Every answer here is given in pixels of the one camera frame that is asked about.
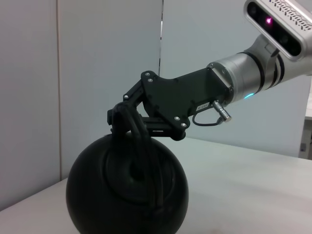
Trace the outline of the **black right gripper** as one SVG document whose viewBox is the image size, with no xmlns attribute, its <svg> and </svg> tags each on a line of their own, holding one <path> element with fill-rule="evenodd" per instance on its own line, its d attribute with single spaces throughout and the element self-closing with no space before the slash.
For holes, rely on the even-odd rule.
<svg viewBox="0 0 312 234">
<path fill-rule="evenodd" d="M 107 123 L 113 125 L 113 115 L 120 107 L 137 110 L 144 100 L 144 109 L 149 117 L 139 114 L 151 137 L 169 137 L 180 141 L 190 127 L 189 117 L 214 108 L 219 118 L 215 123 L 205 126 L 217 126 L 231 120 L 231 116 L 222 106 L 230 101 L 230 88 L 221 80 L 221 76 L 211 68 L 204 68 L 174 79 L 165 79 L 152 71 L 145 71 L 127 93 L 122 102 L 107 111 Z"/>
</svg>

